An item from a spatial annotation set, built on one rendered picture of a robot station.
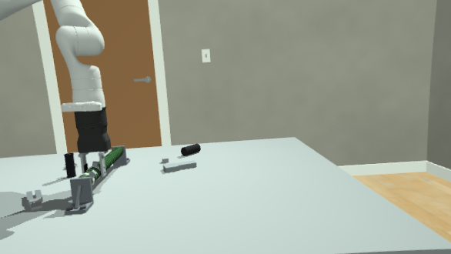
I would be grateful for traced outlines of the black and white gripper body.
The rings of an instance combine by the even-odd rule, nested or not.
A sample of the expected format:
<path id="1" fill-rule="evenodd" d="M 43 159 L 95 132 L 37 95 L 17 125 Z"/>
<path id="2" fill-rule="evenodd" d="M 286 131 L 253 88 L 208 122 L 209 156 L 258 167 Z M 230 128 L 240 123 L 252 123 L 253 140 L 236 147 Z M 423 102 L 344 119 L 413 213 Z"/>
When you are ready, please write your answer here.
<path id="1" fill-rule="evenodd" d="M 72 101 L 77 103 L 62 103 L 61 108 L 62 112 L 75 113 L 75 124 L 79 134 L 78 152 L 108 151 L 111 148 L 111 141 L 107 133 L 108 123 L 102 89 L 72 90 Z"/>

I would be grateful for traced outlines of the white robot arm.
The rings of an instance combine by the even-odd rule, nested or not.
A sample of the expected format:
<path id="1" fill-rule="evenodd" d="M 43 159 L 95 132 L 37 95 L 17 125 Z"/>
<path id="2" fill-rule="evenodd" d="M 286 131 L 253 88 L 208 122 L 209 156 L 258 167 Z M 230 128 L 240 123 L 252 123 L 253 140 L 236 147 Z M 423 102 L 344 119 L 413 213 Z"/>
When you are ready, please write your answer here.
<path id="1" fill-rule="evenodd" d="M 42 0 L 0 0 L 0 21 Z M 72 89 L 101 89 L 99 68 L 82 64 L 76 56 L 100 55 L 101 32 L 86 16 L 79 0 L 50 0 L 60 28 L 55 38 L 68 66 Z M 76 28 L 85 27 L 85 28 Z"/>

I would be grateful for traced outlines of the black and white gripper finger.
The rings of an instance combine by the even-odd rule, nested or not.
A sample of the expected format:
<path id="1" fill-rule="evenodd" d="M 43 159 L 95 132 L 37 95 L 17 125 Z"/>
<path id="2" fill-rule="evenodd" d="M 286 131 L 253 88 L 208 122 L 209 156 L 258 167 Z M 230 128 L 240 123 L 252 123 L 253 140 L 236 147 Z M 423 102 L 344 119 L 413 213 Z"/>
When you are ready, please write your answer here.
<path id="1" fill-rule="evenodd" d="M 85 173 L 88 169 L 88 163 L 86 162 L 86 155 L 88 153 L 80 153 L 79 157 L 81 159 L 81 165 L 82 165 L 82 174 Z"/>
<path id="2" fill-rule="evenodd" d="M 104 154 L 106 154 L 107 152 L 108 151 L 99 152 L 99 161 L 100 161 L 99 168 L 101 177 L 104 177 L 106 175 Z"/>

